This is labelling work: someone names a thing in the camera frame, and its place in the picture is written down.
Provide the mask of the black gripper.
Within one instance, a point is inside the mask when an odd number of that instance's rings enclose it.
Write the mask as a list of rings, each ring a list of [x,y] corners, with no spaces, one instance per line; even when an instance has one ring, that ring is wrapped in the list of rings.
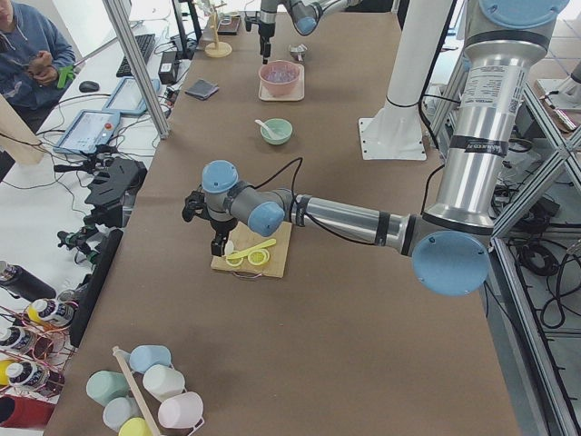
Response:
[[[259,28],[261,38],[261,62],[267,64],[267,57],[271,57],[270,40],[275,35],[277,12],[274,11],[254,11],[252,14],[244,15],[245,29],[250,32],[253,25]]]
[[[215,231],[215,237],[211,242],[212,255],[218,257],[226,255],[228,238],[237,225],[237,219],[227,213],[212,210],[206,202],[205,192],[201,189],[192,191],[184,199],[183,220],[189,223],[194,217],[208,221]]]

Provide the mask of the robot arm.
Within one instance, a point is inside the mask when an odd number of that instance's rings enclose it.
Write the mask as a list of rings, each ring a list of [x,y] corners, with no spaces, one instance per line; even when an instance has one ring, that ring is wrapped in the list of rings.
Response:
[[[244,23],[247,32],[253,25],[258,26],[260,37],[260,56],[263,64],[271,57],[271,39],[275,36],[278,9],[283,6],[291,18],[295,30],[302,36],[310,35],[317,28],[325,15],[344,11],[348,7],[358,5],[359,1],[328,0],[262,0],[260,9],[254,16],[245,16]]]
[[[284,5],[300,35],[310,35],[321,18],[359,1],[261,1],[257,18],[261,56],[271,54],[277,9]],[[425,160],[419,116],[428,55],[438,50],[454,1],[410,1],[386,99],[373,118],[360,118],[359,140],[365,160]],[[458,296],[487,279],[485,243],[493,232],[488,215],[497,176],[530,68],[547,54],[556,19],[569,1],[468,1],[464,54],[468,79],[460,98],[436,201],[420,215],[400,216],[278,189],[260,192],[242,181],[233,163],[205,165],[201,186],[185,199],[185,222],[198,216],[216,232],[212,254],[223,256],[229,233],[244,223],[269,237],[284,221],[318,225],[340,238],[389,246],[411,256],[414,273],[433,292]],[[436,13],[420,30],[420,12]]]

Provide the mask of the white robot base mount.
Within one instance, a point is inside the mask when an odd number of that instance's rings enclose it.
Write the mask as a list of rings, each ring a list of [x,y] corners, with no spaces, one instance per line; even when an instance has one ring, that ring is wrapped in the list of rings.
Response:
[[[359,119],[363,159],[426,159],[419,103],[439,41],[448,31],[455,7],[453,0],[409,2],[385,104],[374,117]]]

